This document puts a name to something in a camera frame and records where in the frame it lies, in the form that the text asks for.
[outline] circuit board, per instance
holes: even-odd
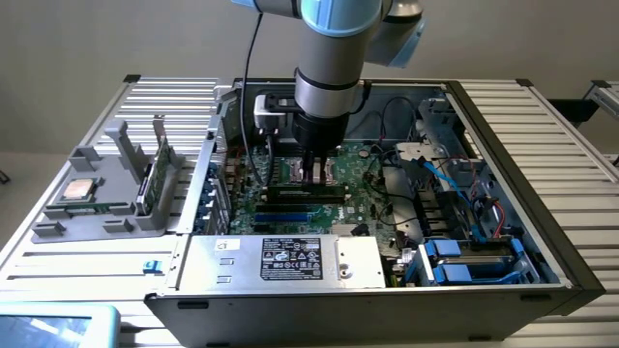
[[[363,174],[371,164],[374,155],[362,158],[361,150],[369,153],[371,147],[362,143],[345,143],[338,149],[338,156],[330,157],[333,160],[333,180],[338,185],[345,185],[349,188],[350,198],[345,204],[309,204],[311,207],[311,219],[309,222],[271,222],[270,231],[255,232],[255,214],[257,206],[263,203],[262,190],[263,187],[253,180],[253,175],[249,172],[246,165],[246,155],[239,155],[229,161],[227,184],[231,190],[231,200],[234,207],[234,219],[231,221],[231,234],[331,234],[333,227],[338,225],[361,225],[367,224],[371,236],[377,236],[379,249],[383,254],[397,252],[390,251],[390,240],[395,236],[395,229],[377,221],[377,212],[381,212],[385,205],[389,203],[379,193],[371,190],[363,181]],[[257,169],[265,177],[269,170],[269,156],[258,149],[254,149],[254,160]],[[278,184],[293,184],[291,166],[290,163],[299,160],[297,157],[277,158],[277,171],[274,173],[275,182]],[[375,214],[373,217],[371,206],[375,205]],[[385,216],[383,220],[387,223],[394,223],[393,216]]]
[[[139,188],[138,198],[135,203],[141,215],[149,215],[153,208],[157,206],[162,197],[162,191],[165,189],[167,166],[171,164],[171,147],[167,142],[167,137],[162,137],[162,145],[157,150],[154,163],[150,164],[147,169],[146,180]]]

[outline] motherboard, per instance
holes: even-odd
[[[269,170],[269,155],[258,148],[253,151],[257,169],[265,177]],[[386,215],[382,217],[385,223],[378,220],[378,213],[389,204],[389,199],[365,182],[365,173],[374,158],[373,145],[345,143],[329,159],[326,185],[319,186],[327,191],[325,196],[329,203],[313,201],[309,197],[306,202],[302,199],[291,204],[287,198],[282,204],[269,204],[267,208],[266,196],[274,189],[297,190],[301,187],[298,175],[301,157],[277,157],[274,179],[266,189],[254,180],[246,162],[246,153],[233,149],[227,161],[227,185],[234,208],[231,235],[331,233],[350,235],[350,232],[359,228],[361,233],[377,237],[382,254],[397,252],[390,248],[395,228],[385,224],[394,223],[394,218]],[[381,191],[386,190],[385,185],[381,184],[375,188]]]

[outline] warning label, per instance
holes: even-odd
[[[322,280],[321,238],[263,239],[261,277],[266,281]]]

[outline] metal rack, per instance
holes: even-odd
[[[485,343],[483,347],[617,347],[619,172],[534,87],[521,86],[514,80],[461,83],[608,289],[608,295],[569,317],[545,317],[503,342]],[[157,148],[151,120],[154,115],[167,115],[171,144],[189,156],[169,233],[155,239],[33,244],[29,226],[41,218],[41,208],[69,170],[66,165],[0,252],[0,301],[110,303],[123,316],[123,347],[178,347],[177,339],[143,304],[145,294],[162,286],[166,274],[145,275],[143,263],[171,261],[195,158],[217,112],[217,92],[230,87],[230,83],[209,78],[142,78],[123,84],[82,145],[95,145],[98,151],[114,154],[114,143],[102,136],[103,124],[119,117],[129,122],[133,142],[151,152]]]
[[[619,82],[594,80],[586,99],[595,101],[609,115],[619,120]]]

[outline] gray floor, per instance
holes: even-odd
[[[21,226],[66,159],[65,154],[0,152],[0,170],[11,177],[11,182],[0,185],[0,247]]]

